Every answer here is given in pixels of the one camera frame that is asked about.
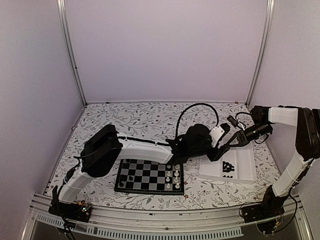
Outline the black and grey chessboard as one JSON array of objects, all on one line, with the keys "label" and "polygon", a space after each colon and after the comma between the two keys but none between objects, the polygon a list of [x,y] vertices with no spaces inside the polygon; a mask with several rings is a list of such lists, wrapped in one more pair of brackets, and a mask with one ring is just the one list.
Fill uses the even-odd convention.
[{"label": "black and grey chessboard", "polygon": [[[142,194],[142,195],[171,195],[182,196],[184,190],[184,169],[181,169],[181,188],[178,191],[165,190],[165,171],[166,165],[154,161],[131,159],[126,162],[122,159],[119,164],[118,173],[115,181],[114,191],[129,194]],[[126,176],[126,181],[121,181],[121,175]]]}]

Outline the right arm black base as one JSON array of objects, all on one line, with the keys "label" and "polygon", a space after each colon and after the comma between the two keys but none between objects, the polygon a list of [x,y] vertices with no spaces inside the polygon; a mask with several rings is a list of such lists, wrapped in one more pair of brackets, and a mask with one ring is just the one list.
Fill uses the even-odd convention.
[{"label": "right arm black base", "polygon": [[244,202],[238,214],[245,223],[256,223],[257,230],[263,235],[272,235],[283,222],[285,210],[283,207],[265,208],[262,202]]}]

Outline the white plastic divided tray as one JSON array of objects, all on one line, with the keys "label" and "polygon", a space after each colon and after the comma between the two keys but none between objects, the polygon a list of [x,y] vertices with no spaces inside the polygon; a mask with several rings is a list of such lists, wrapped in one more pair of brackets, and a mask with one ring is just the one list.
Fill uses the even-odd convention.
[{"label": "white plastic divided tray", "polygon": [[200,179],[245,185],[252,185],[257,180],[252,143],[230,149],[218,161],[210,161],[206,155],[198,159]]}]

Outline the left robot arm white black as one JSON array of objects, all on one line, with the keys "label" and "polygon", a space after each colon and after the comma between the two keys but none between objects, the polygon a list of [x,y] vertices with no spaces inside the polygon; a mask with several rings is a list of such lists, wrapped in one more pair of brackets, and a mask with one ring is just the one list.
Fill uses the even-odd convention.
[{"label": "left robot arm white black", "polygon": [[127,136],[108,124],[84,144],[80,155],[75,156],[78,163],[67,172],[61,185],[54,187],[54,207],[63,217],[70,217],[78,193],[92,180],[106,176],[116,160],[144,160],[173,166],[200,156],[215,161],[219,142],[229,131],[227,123],[213,129],[195,124],[175,139],[158,142]]}]

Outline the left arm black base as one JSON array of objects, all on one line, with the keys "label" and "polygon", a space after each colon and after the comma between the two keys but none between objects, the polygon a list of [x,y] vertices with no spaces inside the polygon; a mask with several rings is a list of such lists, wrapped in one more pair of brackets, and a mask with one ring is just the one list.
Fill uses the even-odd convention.
[{"label": "left arm black base", "polygon": [[93,205],[84,200],[72,203],[51,202],[48,212],[64,219],[88,223]]}]

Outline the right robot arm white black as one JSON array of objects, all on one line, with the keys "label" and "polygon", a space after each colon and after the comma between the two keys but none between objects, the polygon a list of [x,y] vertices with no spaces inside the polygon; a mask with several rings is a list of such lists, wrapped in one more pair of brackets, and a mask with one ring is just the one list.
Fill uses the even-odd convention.
[{"label": "right robot arm white black", "polygon": [[288,198],[293,187],[307,174],[313,161],[320,157],[320,110],[297,106],[261,106],[250,110],[253,125],[237,131],[221,146],[225,153],[231,148],[247,146],[263,134],[279,130],[278,140],[268,146],[275,157],[286,157],[280,177],[269,186],[263,196],[258,213],[269,218]]}]

